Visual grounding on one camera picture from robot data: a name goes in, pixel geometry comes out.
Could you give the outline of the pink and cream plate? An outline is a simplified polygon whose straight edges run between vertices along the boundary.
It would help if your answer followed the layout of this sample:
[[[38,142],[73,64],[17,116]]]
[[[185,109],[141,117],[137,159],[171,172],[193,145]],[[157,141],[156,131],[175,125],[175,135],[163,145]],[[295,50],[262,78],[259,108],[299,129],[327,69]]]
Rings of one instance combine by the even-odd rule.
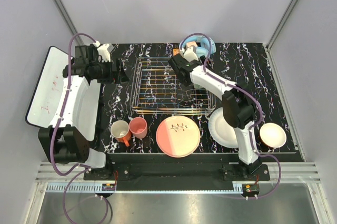
[[[156,131],[159,149],[174,158],[183,158],[193,153],[200,143],[197,124],[186,116],[171,116],[164,119]]]

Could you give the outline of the white scalloped plate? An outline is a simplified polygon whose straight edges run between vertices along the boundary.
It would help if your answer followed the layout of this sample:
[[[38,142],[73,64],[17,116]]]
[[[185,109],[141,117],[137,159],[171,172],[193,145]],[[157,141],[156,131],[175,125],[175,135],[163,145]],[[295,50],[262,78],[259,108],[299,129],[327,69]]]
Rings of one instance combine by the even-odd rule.
[[[226,148],[237,148],[237,140],[234,128],[223,117],[223,109],[218,108],[209,117],[209,132],[212,138]]]

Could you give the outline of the orange bowl white inside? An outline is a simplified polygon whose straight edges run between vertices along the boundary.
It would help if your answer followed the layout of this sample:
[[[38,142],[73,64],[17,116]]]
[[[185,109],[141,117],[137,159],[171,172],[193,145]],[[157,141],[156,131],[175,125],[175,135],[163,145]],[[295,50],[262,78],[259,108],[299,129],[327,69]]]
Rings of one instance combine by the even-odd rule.
[[[284,129],[275,123],[266,123],[260,129],[261,140],[269,147],[280,148],[286,143]]]

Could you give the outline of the pale green bowl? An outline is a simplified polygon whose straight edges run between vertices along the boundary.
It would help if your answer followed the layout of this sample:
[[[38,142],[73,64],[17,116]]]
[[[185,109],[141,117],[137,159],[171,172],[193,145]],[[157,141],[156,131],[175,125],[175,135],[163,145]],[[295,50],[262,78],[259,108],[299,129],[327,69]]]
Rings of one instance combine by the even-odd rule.
[[[194,87],[195,89],[207,89],[208,83],[202,83],[202,84],[194,83],[194,84],[193,84],[193,87]]]

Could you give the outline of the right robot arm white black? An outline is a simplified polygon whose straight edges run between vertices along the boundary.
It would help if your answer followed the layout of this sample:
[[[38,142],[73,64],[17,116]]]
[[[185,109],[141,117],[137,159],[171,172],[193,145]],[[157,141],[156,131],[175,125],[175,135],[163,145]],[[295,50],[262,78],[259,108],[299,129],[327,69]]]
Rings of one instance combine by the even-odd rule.
[[[243,86],[207,69],[199,60],[188,62],[180,54],[168,60],[184,86],[199,85],[222,102],[223,119],[234,129],[239,149],[239,174],[251,180],[262,165],[256,149],[254,116],[260,105]]]

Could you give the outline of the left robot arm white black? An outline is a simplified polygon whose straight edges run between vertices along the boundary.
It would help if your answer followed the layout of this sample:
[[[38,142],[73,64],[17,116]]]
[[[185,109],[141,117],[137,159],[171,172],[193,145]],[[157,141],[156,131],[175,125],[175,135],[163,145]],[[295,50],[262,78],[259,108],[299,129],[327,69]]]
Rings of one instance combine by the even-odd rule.
[[[99,96],[84,103],[92,82],[120,84],[129,81],[121,59],[113,55],[114,46],[94,42],[75,47],[62,71],[61,97],[52,120],[38,131],[38,139],[49,162],[79,163],[95,168],[103,180],[110,179],[114,167],[106,155],[90,147],[95,137]]]

